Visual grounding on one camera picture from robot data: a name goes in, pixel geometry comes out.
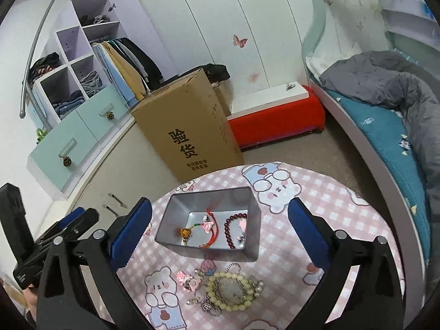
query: person's hand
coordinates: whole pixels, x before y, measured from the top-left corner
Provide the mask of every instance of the person's hand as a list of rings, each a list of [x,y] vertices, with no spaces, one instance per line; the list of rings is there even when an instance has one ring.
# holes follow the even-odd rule
[[[34,321],[37,321],[37,299],[38,299],[37,295],[38,295],[38,288],[34,288],[33,285],[23,290],[23,297],[25,298],[25,301],[28,304],[30,315],[32,315]]]

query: red fabric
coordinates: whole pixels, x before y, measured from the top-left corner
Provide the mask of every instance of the red fabric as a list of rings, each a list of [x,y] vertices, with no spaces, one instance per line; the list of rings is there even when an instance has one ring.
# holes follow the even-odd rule
[[[324,130],[325,112],[312,90],[306,99],[278,105],[229,121],[240,148],[270,142],[306,131]]]

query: gray comforter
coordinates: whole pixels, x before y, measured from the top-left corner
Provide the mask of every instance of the gray comforter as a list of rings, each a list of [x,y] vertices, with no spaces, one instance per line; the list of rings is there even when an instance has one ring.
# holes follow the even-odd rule
[[[440,278],[440,82],[391,51],[340,60],[320,77],[323,87],[385,108],[400,107],[409,141],[426,175],[431,208],[428,277]]]

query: pink gingham tablecloth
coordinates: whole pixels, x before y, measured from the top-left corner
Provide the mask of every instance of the pink gingham tablecloth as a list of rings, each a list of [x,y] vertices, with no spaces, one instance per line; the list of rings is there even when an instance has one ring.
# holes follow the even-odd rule
[[[263,280],[261,296],[245,311],[223,312],[219,317],[186,305],[191,293],[177,281],[183,271],[201,268],[211,274],[226,271],[228,262],[181,257],[155,243],[154,237],[172,194],[251,186],[261,207],[260,252],[256,262],[241,263],[241,273]],[[153,204],[153,218],[130,261],[117,274],[136,305],[157,329],[283,330],[292,321],[322,276],[287,218],[287,205],[300,197],[312,214],[323,217],[333,229],[352,238],[388,239],[402,292],[404,278],[399,252],[391,230],[382,217],[353,191],[333,178],[280,162],[232,167],[196,178],[179,186]],[[352,267],[328,321],[337,318],[353,288],[358,267]],[[154,285],[154,294],[147,294]]]

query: yellow garment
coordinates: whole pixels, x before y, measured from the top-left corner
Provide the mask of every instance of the yellow garment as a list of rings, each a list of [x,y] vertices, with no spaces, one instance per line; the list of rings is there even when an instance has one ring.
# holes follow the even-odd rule
[[[117,69],[119,69],[119,72],[133,91],[136,99],[141,101],[144,98],[142,92],[145,92],[145,88],[142,84],[142,77],[140,74],[118,52],[116,52],[108,42],[103,42],[101,45],[105,48]]]

